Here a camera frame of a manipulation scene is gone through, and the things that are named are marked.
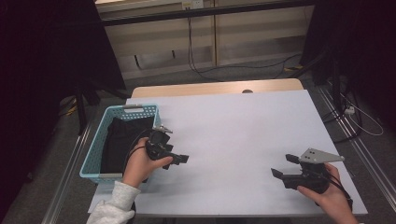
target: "blue plastic basket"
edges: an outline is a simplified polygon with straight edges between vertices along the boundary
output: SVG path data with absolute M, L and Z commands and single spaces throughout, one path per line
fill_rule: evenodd
M 153 128 L 160 127 L 161 119 L 157 105 L 114 105 L 108 107 L 93 138 L 79 175 L 83 178 L 89 178 L 94 183 L 121 180 L 122 174 L 100 174 L 102 151 L 107 137 L 107 127 L 114 118 L 131 120 L 153 116 Z

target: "wrist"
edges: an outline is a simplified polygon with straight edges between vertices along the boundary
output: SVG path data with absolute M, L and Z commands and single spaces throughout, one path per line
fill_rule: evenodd
M 131 186 L 131 187 L 134 187 L 134 188 L 136 188 L 136 189 L 139 188 L 140 182 L 141 182 L 141 181 L 136 180 L 136 179 L 134 179 L 134 178 L 124 177 L 124 178 L 122 179 L 122 183 L 124 183 L 124 184 L 126 184 L 126 185 L 129 185 L 129 186 Z
M 342 216 L 338 218 L 339 220 L 335 220 L 335 223 L 337 224 L 358 224 L 358 220 L 353 216 L 351 213 L 350 215 L 347 216 Z

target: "white sleeve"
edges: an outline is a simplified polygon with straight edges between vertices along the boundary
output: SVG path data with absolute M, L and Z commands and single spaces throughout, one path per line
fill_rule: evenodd
M 140 189 L 116 181 L 111 200 L 99 202 L 87 223 L 126 223 L 134 216 L 131 207 L 139 193 Z

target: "gray carpet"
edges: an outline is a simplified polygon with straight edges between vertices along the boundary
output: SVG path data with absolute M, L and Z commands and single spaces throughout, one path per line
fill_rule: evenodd
M 294 66 L 299 61 L 295 57 L 286 62 L 286 66 Z M 265 66 L 267 64 L 277 63 L 279 60 L 272 60 L 266 62 L 244 63 L 248 66 Z M 268 68 L 221 68 L 207 73 L 202 73 L 205 77 L 215 78 L 222 81 L 237 81 L 237 80 L 254 80 L 254 79 L 270 79 L 274 77 L 287 77 L 289 73 L 279 72 L 282 70 L 282 64 Z M 314 104 L 320 115 L 325 115 L 330 112 L 329 108 L 324 104 L 321 93 L 318 87 L 312 83 L 311 77 L 304 75 L 300 77 L 304 84 L 304 88 L 309 90 Z M 214 80 L 200 77 L 192 71 L 177 72 L 173 74 L 161 75 L 148 78 L 137 78 L 126 81 L 128 90 L 126 93 L 130 94 L 132 90 L 139 86 L 152 85 L 169 85 L 169 84 L 183 84 L 183 83 L 202 83 L 213 82 Z M 109 105 L 122 105 L 124 101 L 115 99 L 110 95 L 100 92 L 102 102 L 98 106 L 86 105 L 88 117 L 92 121 L 92 130 L 98 125 L 98 121 L 102 117 L 104 110 Z M 364 100 L 359 99 L 361 108 L 368 114 L 375 117 L 375 111 L 370 106 L 364 103 Z M 371 132 L 378 132 L 375 124 L 367 117 L 363 116 L 363 127 Z M 385 132 L 381 136 L 371 136 L 368 133 L 362 132 L 360 139 L 364 142 L 367 148 L 372 153 L 375 160 L 379 163 L 384 173 L 394 183 L 396 181 L 395 152 L 396 148 L 396 133 L 391 131 L 386 124 L 384 125 Z M 343 139 L 346 136 L 340 129 L 337 122 L 330 122 L 326 124 L 333 140 Z M 92 140 L 93 133 L 89 134 L 88 141 Z M 44 215 L 50 205 L 51 198 L 56 191 L 56 188 L 61 180 L 64 169 L 68 163 L 72 149 L 78 140 L 78 116 L 73 114 L 71 116 L 62 116 L 59 119 L 55 132 L 52 136 L 51 142 L 43 156 L 39 166 L 34 171 L 34 180 L 31 183 L 26 183 L 11 205 L 6 218 L 3 223 L 41 223 Z M 339 153 L 346 157 L 346 168 L 355 176 L 353 181 L 368 209 L 367 216 L 358 217 L 363 223 L 394 223 L 396 214 L 389 205 L 384 194 L 372 179 L 370 173 L 359 158 L 354 147 L 350 142 L 336 144 Z M 68 188 L 67 197 L 64 199 L 60 215 L 57 218 L 57 223 L 85 223 L 88 218 L 87 209 L 91 203 L 92 195 L 95 191 L 95 185 L 87 179 L 80 178 L 78 175 L 79 169 L 88 147 L 83 148 L 82 154 L 78 159 L 77 169 L 72 174 L 70 188 Z M 215 223 L 213 218 L 179 218 L 177 223 Z M 284 219 L 266 219 L 266 218 L 248 218 L 245 223 L 288 223 Z M 293 217 L 290 219 L 293 224 L 300 223 L 332 223 L 327 217 Z M 135 223 L 162 223 L 161 218 L 141 218 L 137 217 Z

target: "finger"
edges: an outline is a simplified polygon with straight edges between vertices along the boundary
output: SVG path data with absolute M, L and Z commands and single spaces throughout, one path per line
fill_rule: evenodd
M 338 169 L 337 167 L 329 164 L 329 163 L 324 163 L 327 171 L 329 171 L 329 173 L 333 176 L 335 176 L 337 179 L 340 179 L 340 174 L 338 173 Z
M 297 190 L 300 191 L 305 197 L 313 200 L 315 203 L 318 203 L 320 195 L 316 192 L 314 192 L 311 189 L 305 188 L 303 186 L 298 186 Z
M 140 138 L 135 147 L 144 146 L 148 140 L 147 137 Z
M 157 168 L 163 167 L 163 166 L 171 163 L 172 160 L 173 160 L 173 157 L 165 157 L 160 160 L 154 161 L 152 164 L 153 164 L 154 168 L 157 169 Z
M 129 153 L 129 156 L 133 155 L 139 149 L 146 149 L 145 147 L 134 147 L 134 149 Z

